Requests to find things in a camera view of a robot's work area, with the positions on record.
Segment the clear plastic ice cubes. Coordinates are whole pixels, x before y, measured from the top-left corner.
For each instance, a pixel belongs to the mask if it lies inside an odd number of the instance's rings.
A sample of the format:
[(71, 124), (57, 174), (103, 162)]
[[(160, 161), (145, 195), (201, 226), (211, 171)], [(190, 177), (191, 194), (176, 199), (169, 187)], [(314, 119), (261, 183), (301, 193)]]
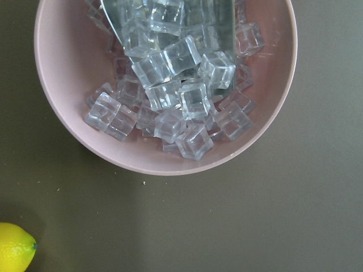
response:
[(192, 160), (200, 160), (217, 141), (236, 140), (252, 127), (249, 114), (256, 105), (243, 93), (253, 83), (246, 60), (264, 46), (264, 40), (259, 25), (247, 21), (245, 1), (234, 1), (234, 63), (218, 57), (223, 72), (233, 69), (234, 87), (218, 100), (207, 96), (204, 82), (175, 80), (143, 89), (101, 2), (87, 1), (87, 15), (109, 35), (106, 51), (113, 57), (115, 82), (102, 84), (85, 100), (90, 109), (86, 124), (118, 141), (137, 129), (145, 138), (160, 139), (164, 152)]

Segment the metal ice scoop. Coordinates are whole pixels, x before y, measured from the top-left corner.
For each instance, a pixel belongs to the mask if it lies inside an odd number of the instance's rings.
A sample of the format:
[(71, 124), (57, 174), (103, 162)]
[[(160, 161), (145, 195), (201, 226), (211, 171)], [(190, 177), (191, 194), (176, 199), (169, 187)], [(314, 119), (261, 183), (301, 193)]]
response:
[(218, 100), (234, 87), (234, 1), (102, 1), (105, 17), (145, 90), (204, 82)]

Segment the pink bowl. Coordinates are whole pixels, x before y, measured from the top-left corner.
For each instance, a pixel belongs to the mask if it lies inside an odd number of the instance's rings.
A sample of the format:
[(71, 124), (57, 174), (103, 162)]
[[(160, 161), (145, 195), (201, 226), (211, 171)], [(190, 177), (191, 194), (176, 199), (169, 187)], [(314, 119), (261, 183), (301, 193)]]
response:
[(84, 122), (85, 98), (112, 79), (104, 52), (106, 34), (86, 15), (84, 1), (40, 1), (34, 32), (37, 72), (57, 117), (87, 149), (131, 171), (178, 176), (206, 171), (235, 158), (255, 143), (278, 115), (293, 81), (297, 62), (297, 23), (291, 1), (247, 1), (247, 19), (257, 22), (265, 46), (248, 59), (254, 84), (246, 91), (257, 107), (253, 126), (234, 141), (214, 145), (194, 161), (161, 150), (160, 141), (132, 132), (123, 142)]

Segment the yellow lemon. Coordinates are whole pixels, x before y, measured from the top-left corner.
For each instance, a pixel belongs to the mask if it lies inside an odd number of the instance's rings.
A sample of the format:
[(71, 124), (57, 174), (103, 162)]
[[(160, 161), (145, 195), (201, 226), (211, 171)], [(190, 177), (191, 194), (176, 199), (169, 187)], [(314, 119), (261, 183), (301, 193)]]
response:
[(23, 228), (1, 222), (1, 271), (26, 271), (37, 246), (36, 240)]

